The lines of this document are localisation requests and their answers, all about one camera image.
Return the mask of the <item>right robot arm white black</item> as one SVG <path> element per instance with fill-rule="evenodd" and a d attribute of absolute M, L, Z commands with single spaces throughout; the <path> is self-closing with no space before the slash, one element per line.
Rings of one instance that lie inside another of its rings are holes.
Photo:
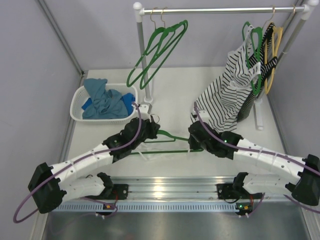
<path fill-rule="evenodd" d="M 201 148 L 218 158 L 254 165 L 269 172 L 267 175 L 240 172 L 233 180 L 233 192 L 238 198 L 268 193 L 292 196 L 297 202 L 308 206 L 319 204 L 319 157 L 309 154 L 303 158 L 276 153 L 237 133 L 218 133 L 200 121 L 191 124 L 188 131 L 191 148 Z"/>

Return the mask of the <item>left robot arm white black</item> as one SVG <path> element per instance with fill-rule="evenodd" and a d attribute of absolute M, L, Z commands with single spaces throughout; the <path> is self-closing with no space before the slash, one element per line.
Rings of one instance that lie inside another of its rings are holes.
<path fill-rule="evenodd" d="M 82 197 L 109 198 L 114 187 L 110 176 L 104 172 L 89 176 L 90 172 L 129 156 L 147 139 L 156 139 L 159 129 L 152 118 L 136 117 L 119 133 L 78 157 L 53 165 L 39 164 L 28 184 L 37 210 L 49 213 L 64 202 Z"/>

